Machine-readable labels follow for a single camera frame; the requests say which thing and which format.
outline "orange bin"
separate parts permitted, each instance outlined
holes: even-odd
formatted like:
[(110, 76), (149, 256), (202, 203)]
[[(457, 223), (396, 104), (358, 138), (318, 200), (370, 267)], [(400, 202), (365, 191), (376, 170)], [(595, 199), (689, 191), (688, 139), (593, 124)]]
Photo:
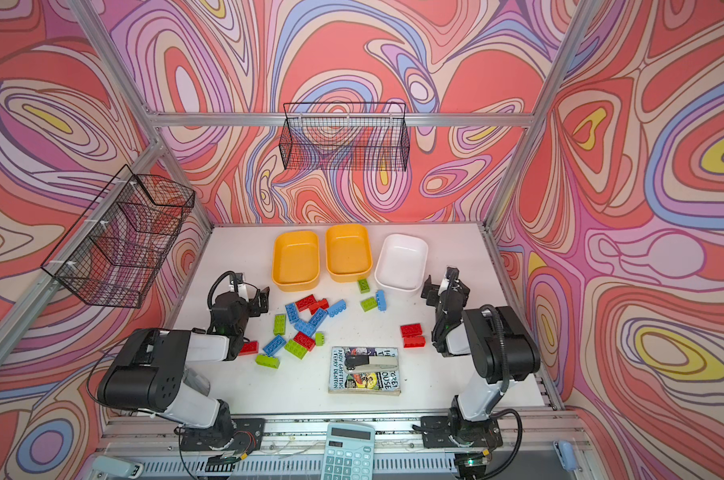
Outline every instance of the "orange bin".
[(319, 237), (308, 230), (287, 232), (273, 245), (271, 280), (281, 291), (311, 290), (319, 283)]
[(357, 224), (327, 229), (327, 271), (336, 282), (356, 282), (373, 269), (367, 228)]

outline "wire basket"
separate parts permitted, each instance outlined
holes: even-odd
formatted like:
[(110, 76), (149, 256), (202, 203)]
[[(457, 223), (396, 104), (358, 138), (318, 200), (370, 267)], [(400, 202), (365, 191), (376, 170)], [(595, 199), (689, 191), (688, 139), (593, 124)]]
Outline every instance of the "wire basket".
[(409, 131), (400, 102), (285, 103), (285, 170), (407, 170)]
[(194, 199), (172, 180), (133, 174), (57, 271), (42, 269), (88, 305), (140, 308)]

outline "light blue calculator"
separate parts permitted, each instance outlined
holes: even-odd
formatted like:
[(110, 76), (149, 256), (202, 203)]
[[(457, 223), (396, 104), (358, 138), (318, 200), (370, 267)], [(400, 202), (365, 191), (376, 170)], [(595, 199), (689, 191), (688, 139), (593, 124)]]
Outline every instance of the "light blue calculator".
[(322, 480), (370, 480), (374, 448), (375, 428), (331, 422), (324, 446)]

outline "book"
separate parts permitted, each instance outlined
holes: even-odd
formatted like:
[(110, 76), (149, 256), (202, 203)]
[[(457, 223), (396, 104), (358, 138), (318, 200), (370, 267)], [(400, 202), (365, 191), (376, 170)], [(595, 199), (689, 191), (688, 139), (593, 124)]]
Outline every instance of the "book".
[(394, 372), (355, 373), (346, 368), (347, 355), (395, 356), (396, 348), (369, 346), (334, 346), (329, 363), (330, 393), (377, 393), (398, 395), (402, 392), (399, 384), (399, 370)]

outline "red lego brick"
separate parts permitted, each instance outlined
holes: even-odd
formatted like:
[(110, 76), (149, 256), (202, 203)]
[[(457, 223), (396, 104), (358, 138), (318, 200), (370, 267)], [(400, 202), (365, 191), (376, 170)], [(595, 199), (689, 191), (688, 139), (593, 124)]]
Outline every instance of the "red lego brick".
[(408, 336), (403, 339), (405, 342), (406, 349), (413, 349), (419, 346), (425, 346), (425, 337), (423, 336)]
[(409, 325), (402, 325), (399, 330), (402, 332), (402, 338), (408, 336), (421, 336), (423, 335), (423, 329), (420, 328), (420, 323), (410, 323)]
[(293, 340), (295, 340), (295, 343), (304, 347), (309, 352), (313, 350), (313, 347), (317, 344), (317, 342), (315, 342), (313, 338), (303, 332), (298, 332), (298, 334), (293, 337)]
[(318, 302), (313, 303), (313, 305), (309, 306), (309, 312), (311, 312), (311, 315), (317, 312), (318, 309), (325, 309), (327, 310), (329, 308), (329, 302), (326, 298), (321, 299)]
[(250, 355), (252, 353), (258, 353), (258, 342), (245, 343), (242, 350), (239, 351), (240, 355)]
[(298, 307), (299, 312), (303, 312), (316, 301), (317, 299), (315, 299), (313, 295), (309, 295), (295, 302), (295, 305)]

